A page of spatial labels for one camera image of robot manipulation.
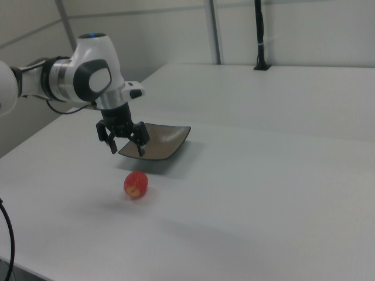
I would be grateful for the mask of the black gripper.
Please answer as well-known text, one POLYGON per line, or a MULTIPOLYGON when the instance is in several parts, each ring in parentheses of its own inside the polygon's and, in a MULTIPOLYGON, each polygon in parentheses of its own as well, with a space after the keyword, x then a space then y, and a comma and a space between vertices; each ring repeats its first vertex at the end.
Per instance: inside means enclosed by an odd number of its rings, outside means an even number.
POLYGON ((145 146, 149 142, 149 133, 144 122, 133 123, 128 103, 114 109, 102 109, 101 114, 102 120, 96 124, 98 138, 106 143, 111 153, 118 151, 115 137, 129 138, 136 145, 139 156, 143 157, 145 146))

